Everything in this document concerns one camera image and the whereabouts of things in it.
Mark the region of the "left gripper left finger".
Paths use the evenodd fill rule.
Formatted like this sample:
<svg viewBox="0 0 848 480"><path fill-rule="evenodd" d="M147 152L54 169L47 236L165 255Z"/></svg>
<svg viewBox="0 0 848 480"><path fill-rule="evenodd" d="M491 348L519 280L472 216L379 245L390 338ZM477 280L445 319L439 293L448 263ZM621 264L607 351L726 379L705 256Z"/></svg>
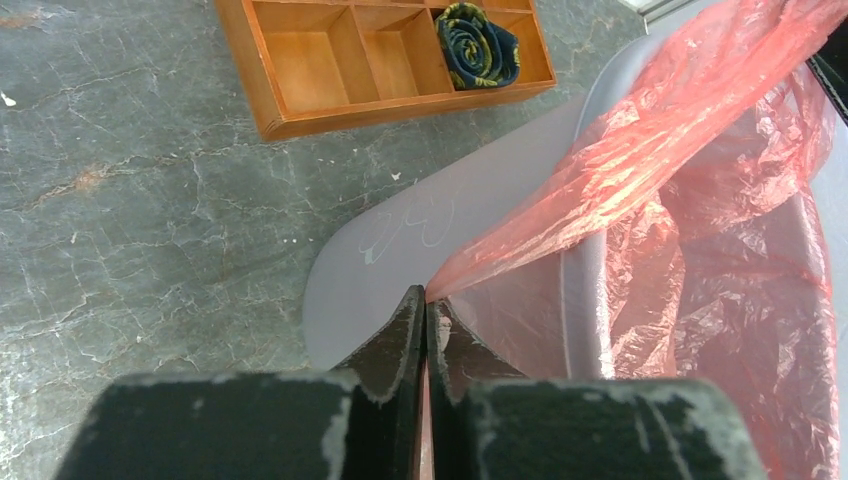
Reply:
<svg viewBox="0 0 848 480"><path fill-rule="evenodd" d="M60 479L413 479L424 293L327 370L148 373L110 384Z"/></svg>

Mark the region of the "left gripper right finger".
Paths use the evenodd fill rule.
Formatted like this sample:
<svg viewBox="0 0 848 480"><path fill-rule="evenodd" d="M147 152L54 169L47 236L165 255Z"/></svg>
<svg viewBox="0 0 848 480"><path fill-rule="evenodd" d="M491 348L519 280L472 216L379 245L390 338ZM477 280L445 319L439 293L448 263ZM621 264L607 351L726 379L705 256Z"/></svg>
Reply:
<svg viewBox="0 0 848 480"><path fill-rule="evenodd" d="M439 479L762 479L728 397L688 379L531 379L461 323L426 313Z"/></svg>

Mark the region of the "red plastic trash bag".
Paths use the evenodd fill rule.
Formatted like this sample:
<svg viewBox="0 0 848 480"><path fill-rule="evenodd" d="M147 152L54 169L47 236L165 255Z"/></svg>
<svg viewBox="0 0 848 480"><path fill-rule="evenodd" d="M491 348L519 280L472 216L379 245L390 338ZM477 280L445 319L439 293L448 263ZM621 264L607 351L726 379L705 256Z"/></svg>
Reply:
<svg viewBox="0 0 848 480"><path fill-rule="evenodd" d="M537 191L443 264L428 297L605 232L604 371L710 380L769 478L836 478L836 321L810 183L838 117L807 61L846 17L843 1L702 10Z"/></svg>

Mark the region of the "grey trash bin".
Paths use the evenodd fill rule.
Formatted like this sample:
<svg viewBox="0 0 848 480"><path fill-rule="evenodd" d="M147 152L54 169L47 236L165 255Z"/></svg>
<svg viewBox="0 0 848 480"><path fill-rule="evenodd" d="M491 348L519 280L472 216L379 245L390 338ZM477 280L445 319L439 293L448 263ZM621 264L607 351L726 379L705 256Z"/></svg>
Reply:
<svg viewBox="0 0 848 480"><path fill-rule="evenodd" d="M302 326L313 366L328 369L366 343L413 285L522 203L575 139L631 88L663 43L639 38L577 96L355 217L320 250ZM606 235L452 295L459 320L532 378L609 378Z"/></svg>

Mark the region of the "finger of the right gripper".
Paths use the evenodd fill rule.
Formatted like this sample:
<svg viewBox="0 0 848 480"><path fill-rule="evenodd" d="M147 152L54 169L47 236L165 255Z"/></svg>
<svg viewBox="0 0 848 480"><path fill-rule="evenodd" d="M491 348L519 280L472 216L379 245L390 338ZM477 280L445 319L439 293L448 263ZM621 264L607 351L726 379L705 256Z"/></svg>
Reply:
<svg viewBox="0 0 848 480"><path fill-rule="evenodd" d="M836 29L807 60L808 67L844 123L847 123L847 54L847 30Z"/></svg>

